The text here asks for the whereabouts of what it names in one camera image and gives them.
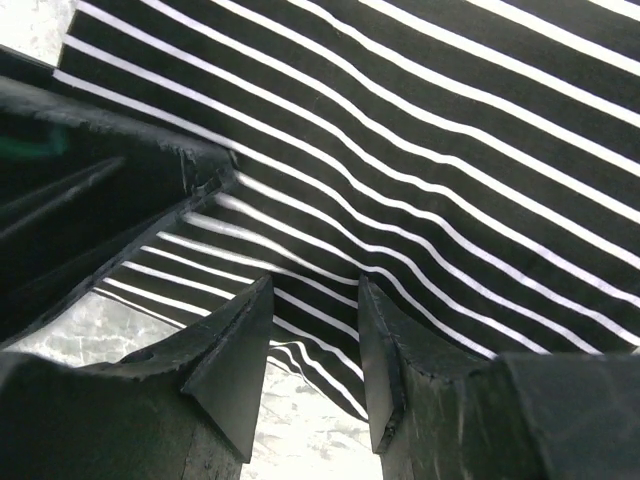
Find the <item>striped multicolour tank top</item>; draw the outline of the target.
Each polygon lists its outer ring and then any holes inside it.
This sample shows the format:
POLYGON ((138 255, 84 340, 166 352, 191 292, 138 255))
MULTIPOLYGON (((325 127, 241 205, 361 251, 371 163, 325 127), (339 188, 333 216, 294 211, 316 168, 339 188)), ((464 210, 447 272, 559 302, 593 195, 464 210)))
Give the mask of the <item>striped multicolour tank top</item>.
POLYGON ((54 79, 235 157, 97 292, 183 328, 270 275, 360 420, 364 275, 484 358, 639 346, 635 1, 82 1, 54 79))

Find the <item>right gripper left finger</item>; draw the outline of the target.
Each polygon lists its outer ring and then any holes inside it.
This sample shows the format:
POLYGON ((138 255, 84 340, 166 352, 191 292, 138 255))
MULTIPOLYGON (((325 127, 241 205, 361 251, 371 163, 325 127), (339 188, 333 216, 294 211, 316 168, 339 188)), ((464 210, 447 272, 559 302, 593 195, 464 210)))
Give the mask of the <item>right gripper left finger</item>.
POLYGON ((236 479, 251 458, 271 336, 263 276, 116 363, 1 357, 5 479, 236 479))

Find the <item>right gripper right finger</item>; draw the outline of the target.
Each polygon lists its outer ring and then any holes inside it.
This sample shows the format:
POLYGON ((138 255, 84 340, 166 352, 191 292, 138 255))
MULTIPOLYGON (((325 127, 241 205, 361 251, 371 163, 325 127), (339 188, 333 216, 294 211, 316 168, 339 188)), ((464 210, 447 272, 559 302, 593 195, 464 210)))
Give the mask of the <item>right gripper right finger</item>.
POLYGON ((483 360, 358 285, 372 451, 387 479, 635 479, 639 359, 483 360))

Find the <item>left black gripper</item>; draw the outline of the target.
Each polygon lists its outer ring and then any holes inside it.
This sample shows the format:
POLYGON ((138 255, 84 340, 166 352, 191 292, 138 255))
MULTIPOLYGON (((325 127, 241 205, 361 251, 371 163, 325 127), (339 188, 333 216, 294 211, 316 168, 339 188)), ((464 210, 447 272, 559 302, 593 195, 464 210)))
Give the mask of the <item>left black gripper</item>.
POLYGON ((1 341, 43 328, 235 183, 231 153, 57 92, 1 51, 1 341))

